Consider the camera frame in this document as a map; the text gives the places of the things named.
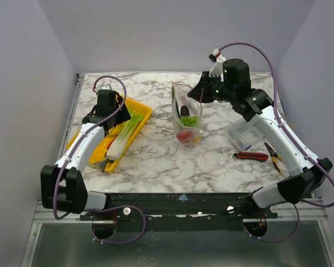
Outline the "clear zip top bag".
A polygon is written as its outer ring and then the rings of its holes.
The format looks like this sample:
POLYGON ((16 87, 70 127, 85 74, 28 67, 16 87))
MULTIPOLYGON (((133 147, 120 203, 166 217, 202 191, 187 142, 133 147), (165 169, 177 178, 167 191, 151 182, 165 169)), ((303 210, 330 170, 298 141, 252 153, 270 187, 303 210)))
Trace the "clear zip top bag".
POLYGON ((182 145, 193 147, 202 138, 203 108, 201 103, 187 96, 191 89, 183 83, 172 83, 171 114, 176 139, 182 145))

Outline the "green toy scallion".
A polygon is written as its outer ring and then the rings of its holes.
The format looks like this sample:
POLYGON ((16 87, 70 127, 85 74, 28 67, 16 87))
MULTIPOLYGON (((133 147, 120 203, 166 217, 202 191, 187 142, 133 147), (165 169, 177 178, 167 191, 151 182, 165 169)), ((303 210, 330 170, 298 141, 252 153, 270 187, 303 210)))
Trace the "green toy scallion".
POLYGON ((178 89, 177 85, 172 84, 171 88, 171 103, 172 103, 172 114, 176 121, 180 120, 180 103, 181 103, 181 90, 178 89))

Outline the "red toy tomato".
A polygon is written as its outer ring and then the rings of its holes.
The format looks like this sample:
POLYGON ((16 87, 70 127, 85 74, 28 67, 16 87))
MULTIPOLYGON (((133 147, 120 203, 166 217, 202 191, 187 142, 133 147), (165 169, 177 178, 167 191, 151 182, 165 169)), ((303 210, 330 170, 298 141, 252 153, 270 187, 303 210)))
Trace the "red toy tomato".
POLYGON ((184 144, 192 140, 194 138, 194 134, 192 131, 182 130, 176 134, 176 138, 180 143, 184 144))

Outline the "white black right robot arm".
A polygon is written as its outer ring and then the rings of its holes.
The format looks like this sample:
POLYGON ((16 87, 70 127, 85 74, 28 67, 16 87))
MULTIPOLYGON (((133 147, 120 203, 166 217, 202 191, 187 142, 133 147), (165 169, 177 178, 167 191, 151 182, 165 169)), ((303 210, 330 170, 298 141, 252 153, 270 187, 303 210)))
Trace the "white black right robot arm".
POLYGON ((257 218, 265 208, 281 202, 296 204, 320 187, 333 164, 328 158, 321 159, 310 150, 304 155, 305 145, 290 129, 284 119, 274 114, 277 108, 271 97, 261 89, 251 87, 249 66, 242 59, 226 60, 211 56, 214 65, 204 71, 198 84, 188 97, 200 102, 224 101, 250 122, 270 143, 289 173, 289 176, 250 197, 245 212, 257 218))

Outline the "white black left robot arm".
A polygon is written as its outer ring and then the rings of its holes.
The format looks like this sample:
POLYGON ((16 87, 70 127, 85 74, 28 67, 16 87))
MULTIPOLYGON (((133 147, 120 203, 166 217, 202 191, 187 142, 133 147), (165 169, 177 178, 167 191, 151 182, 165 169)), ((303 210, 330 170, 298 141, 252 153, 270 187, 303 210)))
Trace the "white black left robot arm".
POLYGON ((95 148, 115 126, 131 117, 116 91, 99 90, 94 110, 83 119, 77 137, 53 165, 42 168, 41 199, 46 209, 80 214, 93 210, 101 220, 112 214, 107 195, 87 191, 82 173, 95 148))

